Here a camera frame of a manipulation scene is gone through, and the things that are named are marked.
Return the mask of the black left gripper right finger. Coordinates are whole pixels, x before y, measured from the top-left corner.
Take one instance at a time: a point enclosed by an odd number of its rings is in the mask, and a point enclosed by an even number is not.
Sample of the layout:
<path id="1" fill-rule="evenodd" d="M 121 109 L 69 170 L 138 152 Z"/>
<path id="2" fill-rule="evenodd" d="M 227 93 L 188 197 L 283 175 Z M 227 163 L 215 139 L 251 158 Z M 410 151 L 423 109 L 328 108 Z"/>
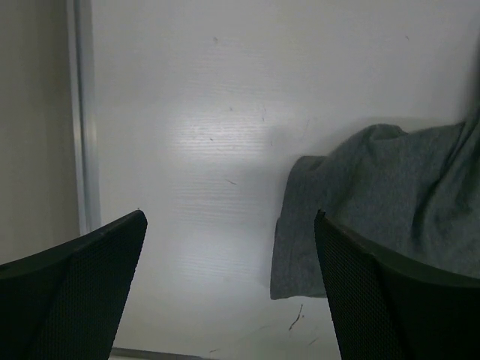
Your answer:
<path id="1" fill-rule="evenodd" d="M 396 253 L 324 211 L 314 235 L 342 359 L 479 358 L 479 279 Z"/>

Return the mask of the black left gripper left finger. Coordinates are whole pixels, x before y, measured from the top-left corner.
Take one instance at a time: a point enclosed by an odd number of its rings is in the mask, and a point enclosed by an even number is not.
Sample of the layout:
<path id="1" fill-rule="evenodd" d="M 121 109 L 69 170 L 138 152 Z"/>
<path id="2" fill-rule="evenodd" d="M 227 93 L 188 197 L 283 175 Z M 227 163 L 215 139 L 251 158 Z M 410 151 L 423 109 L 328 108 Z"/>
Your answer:
<path id="1" fill-rule="evenodd" d="M 1 265 L 1 358 L 108 359 L 146 229 L 136 210 Z"/>

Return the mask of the grey shorts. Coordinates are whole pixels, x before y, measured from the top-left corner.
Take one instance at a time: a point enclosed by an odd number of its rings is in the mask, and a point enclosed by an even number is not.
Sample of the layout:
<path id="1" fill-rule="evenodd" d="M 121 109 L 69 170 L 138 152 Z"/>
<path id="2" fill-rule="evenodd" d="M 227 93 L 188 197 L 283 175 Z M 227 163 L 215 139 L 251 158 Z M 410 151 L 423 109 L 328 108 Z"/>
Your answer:
<path id="1" fill-rule="evenodd" d="M 374 124 L 326 156 L 300 157 L 274 231 L 270 297 L 322 298 L 318 211 L 422 263 L 479 276 L 479 111 L 406 132 Z"/>

